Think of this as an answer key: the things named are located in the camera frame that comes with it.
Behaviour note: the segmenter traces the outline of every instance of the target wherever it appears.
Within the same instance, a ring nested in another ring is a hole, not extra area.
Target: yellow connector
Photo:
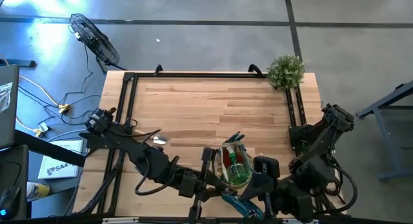
[[[65,104],[65,105],[59,105],[59,113],[60,114],[64,114],[65,112],[68,112],[69,111],[69,105],[68,104]]]
[[[45,133],[43,133],[40,129],[34,129],[33,132],[36,134],[36,137],[44,137]]]

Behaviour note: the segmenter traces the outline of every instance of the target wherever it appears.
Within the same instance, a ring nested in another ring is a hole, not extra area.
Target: white cable
[[[31,82],[31,83],[34,84],[37,88],[40,88],[40,90],[41,90],[44,94],[46,94],[47,98],[48,98],[49,100],[51,100],[51,101],[53,102],[53,104],[59,106],[59,104],[57,104],[56,101],[54,101],[53,98],[51,98],[50,95],[46,92],[46,90],[44,90],[40,85],[38,85],[37,83],[33,82],[31,79],[28,79],[28,78],[26,78],[26,77],[24,77],[24,76],[19,76],[19,77],[20,77],[21,79],[25,79],[25,80]]]
[[[69,132],[66,132],[66,133],[63,133],[63,134],[59,134],[59,135],[57,135],[57,136],[54,136],[54,137],[52,137],[51,139],[49,139],[49,140],[47,140],[47,141],[50,142],[51,140],[57,139],[58,137],[61,137],[61,136],[67,135],[67,134],[71,134],[71,133],[82,132],[82,131],[86,131],[86,130],[85,130],[85,129],[82,129],[82,130],[72,130],[72,131],[69,131]]]
[[[25,125],[17,118],[17,116],[15,117],[15,120],[17,121],[17,123],[19,123],[19,124],[20,124],[22,127],[24,127],[25,129],[35,132],[34,129],[28,128],[27,126],[25,126]]]

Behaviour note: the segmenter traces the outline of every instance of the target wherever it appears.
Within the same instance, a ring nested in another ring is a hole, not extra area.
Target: potted plant
[[[304,64],[297,56],[279,56],[268,70],[268,83],[277,90],[298,86],[304,75]]]

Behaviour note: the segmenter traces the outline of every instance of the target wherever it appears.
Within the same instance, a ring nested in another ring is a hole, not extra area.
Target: blue tool
[[[234,194],[222,194],[222,199],[231,204],[244,218],[255,216],[259,220],[264,220],[264,212],[250,200],[240,201]]]

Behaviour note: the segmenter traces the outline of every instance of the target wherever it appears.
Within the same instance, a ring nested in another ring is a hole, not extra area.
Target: metal bracket
[[[255,64],[251,64],[250,67],[248,67],[248,72],[257,72],[257,74],[258,74],[260,77],[264,78],[263,73],[262,73],[261,70],[258,68],[258,66],[255,65]]]
[[[129,81],[135,76],[134,72],[125,72],[123,74],[123,81]]]
[[[158,76],[160,71],[163,71],[163,68],[162,68],[161,65],[157,65],[157,66],[156,66],[156,69],[155,69],[155,74],[154,74],[154,75],[155,75],[155,76]]]

